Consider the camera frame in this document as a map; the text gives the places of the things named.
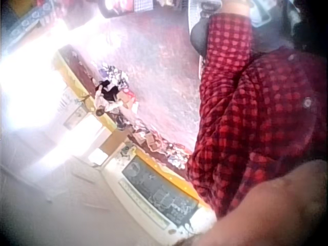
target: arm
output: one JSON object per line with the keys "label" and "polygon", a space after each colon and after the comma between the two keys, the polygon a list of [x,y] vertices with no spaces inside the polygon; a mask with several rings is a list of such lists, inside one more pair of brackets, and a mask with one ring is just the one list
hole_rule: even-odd
{"label": "arm", "polygon": [[200,84],[200,126],[187,177],[200,197],[211,204],[213,172],[219,164],[218,129],[239,76],[250,60],[252,29],[249,6],[223,0],[222,13],[210,18],[206,66]]}

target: shirt button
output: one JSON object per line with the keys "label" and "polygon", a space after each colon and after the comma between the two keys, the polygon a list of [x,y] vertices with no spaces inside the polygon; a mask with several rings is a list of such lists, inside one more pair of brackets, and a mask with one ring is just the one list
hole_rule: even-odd
{"label": "shirt button", "polygon": [[295,58],[295,55],[292,54],[292,55],[290,55],[290,56],[288,57],[288,60],[294,60],[294,58]]}
{"label": "shirt button", "polygon": [[309,107],[311,107],[312,104],[312,100],[309,97],[306,97],[303,101],[303,106],[308,109]]}

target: gray floor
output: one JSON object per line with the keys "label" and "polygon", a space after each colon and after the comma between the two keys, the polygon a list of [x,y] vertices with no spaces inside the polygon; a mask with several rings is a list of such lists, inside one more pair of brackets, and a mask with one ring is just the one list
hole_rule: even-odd
{"label": "gray floor", "polygon": [[13,131],[4,96],[2,106],[0,220],[1,233],[11,245],[158,245],[124,209],[101,173],[75,158],[39,179],[41,191],[8,175],[3,167],[22,175],[55,145],[39,129]]}

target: red plaid shirt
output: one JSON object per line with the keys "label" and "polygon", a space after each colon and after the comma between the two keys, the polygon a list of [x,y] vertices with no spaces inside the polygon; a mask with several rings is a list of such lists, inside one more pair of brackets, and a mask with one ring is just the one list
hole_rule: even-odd
{"label": "red plaid shirt", "polygon": [[218,217],[254,185],[326,153],[326,60],[287,48],[252,59],[251,37],[246,17],[210,19],[187,177]]}

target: bright light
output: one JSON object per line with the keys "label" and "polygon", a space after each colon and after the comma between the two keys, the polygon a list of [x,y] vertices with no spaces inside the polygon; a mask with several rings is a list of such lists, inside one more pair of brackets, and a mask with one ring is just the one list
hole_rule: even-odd
{"label": "bright light", "polygon": [[83,155],[98,137],[97,132],[101,127],[100,121],[94,115],[89,115],[60,141],[59,146],[72,155]]}
{"label": "bright light", "polygon": [[51,67],[55,51],[67,41],[68,29],[63,21],[51,31],[13,54],[0,65],[2,92],[8,97],[12,128],[39,127],[55,115],[66,87]]}
{"label": "bright light", "polygon": [[105,0],[105,6],[108,10],[112,10],[114,8],[114,4],[114,0]]}
{"label": "bright light", "polygon": [[99,166],[107,159],[108,154],[104,153],[101,149],[95,149],[88,157],[89,161]]}
{"label": "bright light", "polygon": [[98,138],[102,124],[95,116],[89,115],[72,131],[68,132],[58,146],[40,161],[22,171],[22,176],[38,181],[62,165],[71,155],[83,155]]}

